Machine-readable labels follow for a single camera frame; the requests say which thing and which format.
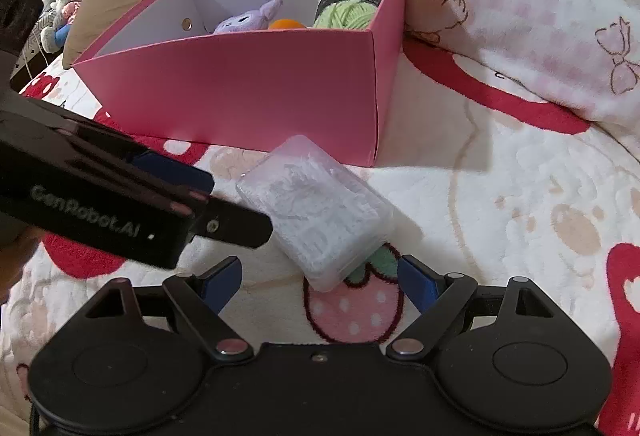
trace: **pink storage box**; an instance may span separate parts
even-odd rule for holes
[[[302,134],[340,162],[373,165],[404,0],[382,0],[367,30],[208,33],[266,1],[142,0],[74,68],[129,133],[259,151]],[[283,1],[276,19],[312,25],[319,0]]]

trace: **screw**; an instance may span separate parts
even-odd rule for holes
[[[324,364],[327,360],[329,360],[329,356],[326,353],[314,353],[311,355],[311,360],[318,364]]]
[[[398,355],[417,355],[424,349],[424,344],[417,339],[398,339],[391,344]]]
[[[240,355],[248,348],[249,344],[242,339],[223,339],[216,344],[216,351],[228,356]]]
[[[216,230],[220,228],[220,222],[218,220],[211,220],[207,223],[207,232],[209,234],[213,234]]]

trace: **strawberry print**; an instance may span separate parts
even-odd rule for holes
[[[399,253],[386,243],[337,288],[320,293],[305,279],[306,318],[327,342],[385,342],[404,307],[398,286]]]
[[[46,73],[41,73],[29,83],[22,95],[33,99],[42,99],[56,87],[58,81],[60,81],[60,77],[52,77]]]
[[[456,64],[451,52],[407,39],[404,54],[427,77],[481,106],[501,111],[529,126],[556,133],[584,133],[590,123],[551,102],[530,102],[471,77]]]
[[[122,131],[104,108],[98,110],[94,121]],[[209,149],[204,143],[177,142],[152,137],[134,137],[134,140],[189,165],[198,162]],[[45,236],[43,243],[56,266],[76,279],[88,279],[116,272],[125,262],[124,257],[113,256],[54,234]]]
[[[619,243],[607,257],[607,281],[620,342],[611,394],[598,428],[607,436],[640,432],[640,247]]]

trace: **orange ball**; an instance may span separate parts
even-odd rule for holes
[[[276,20],[269,25],[269,30],[281,30],[283,28],[306,28],[306,26],[296,20],[290,20],[288,18]]]

